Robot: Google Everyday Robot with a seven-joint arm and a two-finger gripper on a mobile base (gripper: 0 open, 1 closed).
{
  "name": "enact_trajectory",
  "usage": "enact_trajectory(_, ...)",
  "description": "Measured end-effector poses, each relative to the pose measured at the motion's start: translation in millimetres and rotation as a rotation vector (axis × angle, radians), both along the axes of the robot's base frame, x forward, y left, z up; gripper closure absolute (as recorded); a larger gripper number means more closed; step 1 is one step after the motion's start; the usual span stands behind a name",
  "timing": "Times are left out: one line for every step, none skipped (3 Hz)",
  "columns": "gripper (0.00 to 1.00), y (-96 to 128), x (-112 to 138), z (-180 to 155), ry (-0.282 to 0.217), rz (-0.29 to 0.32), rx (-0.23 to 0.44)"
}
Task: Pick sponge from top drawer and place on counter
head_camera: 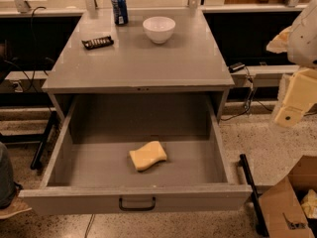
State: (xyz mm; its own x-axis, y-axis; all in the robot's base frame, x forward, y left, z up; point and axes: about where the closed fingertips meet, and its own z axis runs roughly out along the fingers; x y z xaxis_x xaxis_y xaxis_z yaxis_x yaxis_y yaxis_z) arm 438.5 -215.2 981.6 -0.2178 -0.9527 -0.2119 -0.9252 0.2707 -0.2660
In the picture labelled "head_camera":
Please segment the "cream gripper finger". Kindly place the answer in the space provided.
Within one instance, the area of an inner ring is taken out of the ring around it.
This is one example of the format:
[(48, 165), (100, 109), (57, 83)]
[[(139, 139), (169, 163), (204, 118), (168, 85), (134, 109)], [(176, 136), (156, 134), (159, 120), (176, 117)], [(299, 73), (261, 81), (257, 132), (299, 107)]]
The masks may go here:
[(317, 70), (303, 68), (286, 79), (286, 90), (279, 100), (273, 123), (291, 128), (317, 103)]
[(290, 30), (291, 27), (283, 29), (267, 44), (266, 50), (275, 54), (287, 53)]

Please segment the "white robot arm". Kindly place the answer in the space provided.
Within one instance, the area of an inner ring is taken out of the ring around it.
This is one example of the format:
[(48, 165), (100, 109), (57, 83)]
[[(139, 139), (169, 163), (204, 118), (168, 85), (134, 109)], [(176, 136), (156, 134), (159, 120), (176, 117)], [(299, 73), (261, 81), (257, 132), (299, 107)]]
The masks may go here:
[(272, 118), (275, 125), (291, 128), (317, 103), (317, 0), (311, 0), (266, 49), (286, 53), (288, 60), (299, 66), (292, 76), (282, 78)]

